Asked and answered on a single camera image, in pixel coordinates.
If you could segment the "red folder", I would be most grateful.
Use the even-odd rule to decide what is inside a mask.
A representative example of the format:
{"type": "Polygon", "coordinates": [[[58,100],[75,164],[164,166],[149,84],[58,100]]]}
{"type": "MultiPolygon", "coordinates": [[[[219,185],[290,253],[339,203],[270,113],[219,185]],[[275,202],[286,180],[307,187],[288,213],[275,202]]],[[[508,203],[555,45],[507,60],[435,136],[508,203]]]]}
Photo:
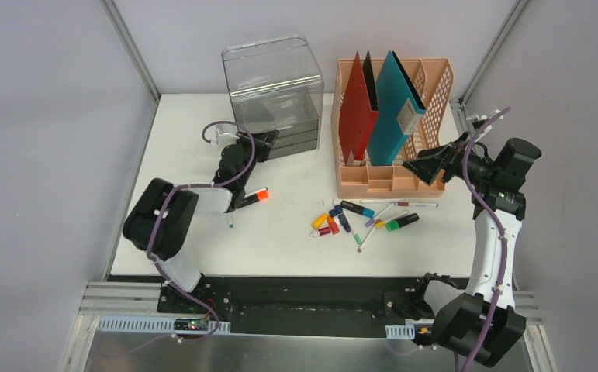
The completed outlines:
{"type": "Polygon", "coordinates": [[[356,52],[340,107],[338,129],[346,165],[353,166],[363,161],[378,116],[371,55],[367,52],[362,60],[360,53],[356,52]]]}

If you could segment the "teal blue folder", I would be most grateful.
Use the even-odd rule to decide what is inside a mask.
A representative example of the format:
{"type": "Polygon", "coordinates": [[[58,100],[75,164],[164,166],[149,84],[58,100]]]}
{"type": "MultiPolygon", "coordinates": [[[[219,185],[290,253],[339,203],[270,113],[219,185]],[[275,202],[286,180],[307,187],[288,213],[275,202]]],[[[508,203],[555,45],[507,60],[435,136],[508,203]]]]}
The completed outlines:
{"type": "Polygon", "coordinates": [[[426,113],[420,93],[390,50],[375,82],[379,115],[367,145],[373,166],[389,166],[426,113]]]}

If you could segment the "black highlighter blue cap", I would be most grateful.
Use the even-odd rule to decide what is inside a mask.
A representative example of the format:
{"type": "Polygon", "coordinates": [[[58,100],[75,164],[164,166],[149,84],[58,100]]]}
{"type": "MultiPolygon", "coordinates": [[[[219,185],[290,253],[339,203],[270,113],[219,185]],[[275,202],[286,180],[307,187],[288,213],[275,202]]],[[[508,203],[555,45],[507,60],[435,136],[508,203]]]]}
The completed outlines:
{"type": "Polygon", "coordinates": [[[362,215],[369,219],[372,219],[375,215],[375,212],[373,210],[363,207],[362,205],[353,203],[352,201],[341,200],[340,205],[343,209],[362,215]]]}

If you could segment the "black highlighter orange cap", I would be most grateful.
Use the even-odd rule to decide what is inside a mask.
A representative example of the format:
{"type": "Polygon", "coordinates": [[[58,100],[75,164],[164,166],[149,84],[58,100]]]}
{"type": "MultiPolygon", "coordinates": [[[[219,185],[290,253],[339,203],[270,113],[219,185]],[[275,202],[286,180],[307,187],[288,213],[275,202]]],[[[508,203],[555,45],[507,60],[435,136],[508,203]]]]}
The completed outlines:
{"type": "Polygon", "coordinates": [[[249,195],[245,195],[241,201],[238,203],[236,209],[245,208],[249,205],[256,204],[268,198],[268,188],[259,189],[249,195]]]}

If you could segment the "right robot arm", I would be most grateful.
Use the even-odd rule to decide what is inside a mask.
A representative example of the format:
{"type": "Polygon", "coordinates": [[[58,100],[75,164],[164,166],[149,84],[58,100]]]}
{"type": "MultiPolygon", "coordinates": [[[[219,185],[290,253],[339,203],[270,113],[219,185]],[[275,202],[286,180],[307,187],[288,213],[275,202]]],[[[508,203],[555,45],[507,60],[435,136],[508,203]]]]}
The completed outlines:
{"type": "Polygon", "coordinates": [[[471,134],[422,150],[403,166],[432,184],[453,177],[472,186],[475,252],[464,291],[448,275],[427,273],[395,310],[403,318],[432,318],[430,343],[495,366],[522,337],[527,320],[517,314],[511,284],[514,248],[526,212],[520,188],[542,152],[534,144],[510,138],[496,159],[472,152],[471,134]]]}

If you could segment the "clear grey drawer organizer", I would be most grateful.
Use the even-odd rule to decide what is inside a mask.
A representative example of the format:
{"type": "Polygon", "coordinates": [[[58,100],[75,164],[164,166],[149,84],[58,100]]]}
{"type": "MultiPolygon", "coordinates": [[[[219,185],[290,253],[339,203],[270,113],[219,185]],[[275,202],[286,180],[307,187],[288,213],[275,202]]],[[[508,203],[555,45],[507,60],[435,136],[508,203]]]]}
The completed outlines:
{"type": "Polygon", "coordinates": [[[235,121],[253,134],[278,132],[271,159],[319,148],[324,79],[307,38],[229,46],[221,59],[235,121]]]}

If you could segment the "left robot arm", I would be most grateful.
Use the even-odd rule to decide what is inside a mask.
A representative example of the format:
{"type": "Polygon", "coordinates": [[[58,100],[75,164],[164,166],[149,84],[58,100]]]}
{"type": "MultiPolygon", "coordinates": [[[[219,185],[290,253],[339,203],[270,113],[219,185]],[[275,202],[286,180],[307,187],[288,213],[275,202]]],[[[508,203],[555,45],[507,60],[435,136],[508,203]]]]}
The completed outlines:
{"type": "Polygon", "coordinates": [[[196,285],[202,272],[192,260],[181,262],[179,253],[196,214],[224,213],[228,217],[268,197],[268,189],[247,193],[246,184],[259,163],[271,156],[280,132],[248,134],[239,131],[235,141],[220,153],[213,180],[206,184],[174,185],[155,178],[143,191],[123,225],[123,237],[145,252],[161,276],[179,289],[176,302],[187,313],[200,312],[206,293],[196,285]]]}

